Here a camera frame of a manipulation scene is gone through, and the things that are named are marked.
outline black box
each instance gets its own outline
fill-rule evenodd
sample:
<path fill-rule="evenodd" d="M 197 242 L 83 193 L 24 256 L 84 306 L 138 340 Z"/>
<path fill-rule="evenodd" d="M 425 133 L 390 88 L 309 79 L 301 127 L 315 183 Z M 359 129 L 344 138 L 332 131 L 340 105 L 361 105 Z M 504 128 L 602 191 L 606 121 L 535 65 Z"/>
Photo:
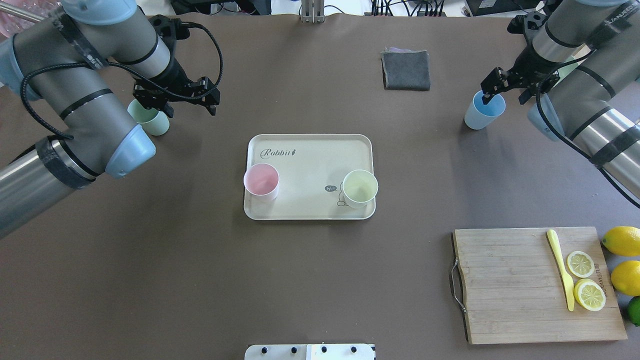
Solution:
<path fill-rule="evenodd" d="M 473 16 L 534 9 L 539 3 L 540 0 L 467 0 L 468 9 Z"/>

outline citrus fruit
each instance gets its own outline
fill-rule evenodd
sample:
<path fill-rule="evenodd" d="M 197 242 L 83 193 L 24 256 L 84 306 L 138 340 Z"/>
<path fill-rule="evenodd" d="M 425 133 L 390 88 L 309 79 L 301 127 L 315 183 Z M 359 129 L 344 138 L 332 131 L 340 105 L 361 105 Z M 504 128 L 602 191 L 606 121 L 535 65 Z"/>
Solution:
<path fill-rule="evenodd" d="M 631 299 L 627 307 L 627 314 L 635 326 L 640 326 L 640 296 Z"/>
<path fill-rule="evenodd" d="M 629 296 L 640 296 L 640 261 L 620 263 L 611 272 L 611 284 L 616 290 Z"/>
<path fill-rule="evenodd" d="M 577 277 L 589 277 L 595 270 L 591 256 L 582 251 L 574 251 L 566 257 L 569 271 Z"/>
<path fill-rule="evenodd" d="M 633 226 L 616 226 L 602 238 L 607 250 L 620 256 L 640 255 L 640 229 Z"/>
<path fill-rule="evenodd" d="M 580 279 L 573 287 L 575 300 L 587 310 L 598 311 L 604 307 L 607 297 L 600 285 L 591 279 Z"/>

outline wooden cutting board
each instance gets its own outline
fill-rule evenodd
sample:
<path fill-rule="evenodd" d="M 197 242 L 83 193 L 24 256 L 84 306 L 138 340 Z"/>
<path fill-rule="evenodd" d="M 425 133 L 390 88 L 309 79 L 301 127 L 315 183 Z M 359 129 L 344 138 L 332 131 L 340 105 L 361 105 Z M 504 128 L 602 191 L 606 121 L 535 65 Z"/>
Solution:
<path fill-rule="evenodd" d="M 458 229 L 453 243 L 469 343 L 627 338 L 596 229 L 553 229 L 558 233 L 565 262 L 575 250 L 593 258 L 596 270 L 589 278 L 605 291 L 605 307 L 588 311 L 576 302 L 575 311 L 567 310 L 547 228 Z"/>

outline folded cloth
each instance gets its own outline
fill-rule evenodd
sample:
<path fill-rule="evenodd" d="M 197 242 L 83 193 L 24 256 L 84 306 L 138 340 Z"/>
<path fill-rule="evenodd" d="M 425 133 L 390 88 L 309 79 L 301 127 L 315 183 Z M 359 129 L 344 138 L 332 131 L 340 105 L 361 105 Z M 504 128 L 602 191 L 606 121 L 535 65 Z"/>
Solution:
<path fill-rule="evenodd" d="M 385 88 L 393 90 L 429 90 L 429 54 L 426 50 L 412 51 L 391 48 L 383 51 L 382 70 Z"/>

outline cutting board handle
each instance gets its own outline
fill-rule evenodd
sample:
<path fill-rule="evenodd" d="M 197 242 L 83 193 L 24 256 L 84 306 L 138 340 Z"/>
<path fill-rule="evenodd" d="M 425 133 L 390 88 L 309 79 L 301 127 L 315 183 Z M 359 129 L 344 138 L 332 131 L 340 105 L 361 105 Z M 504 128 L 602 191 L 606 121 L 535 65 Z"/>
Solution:
<path fill-rule="evenodd" d="M 451 273 L 449 274 L 449 284 L 451 285 L 451 295 L 453 296 L 453 298 L 456 300 L 456 302 L 458 303 L 458 305 L 460 306 L 460 311 L 462 311 L 462 313 L 466 313 L 467 309 L 466 307 L 462 304 L 462 301 L 460 299 L 458 299 L 458 296 L 456 295 L 456 285 L 453 281 L 453 270 L 458 269 L 458 280 L 460 282 L 460 284 L 462 283 L 462 279 L 460 279 L 460 267 L 459 267 L 460 261 L 458 260 L 458 258 L 456 257 L 456 259 L 453 261 L 453 266 L 451 267 Z M 462 285 L 460 285 L 460 298 L 462 298 Z"/>

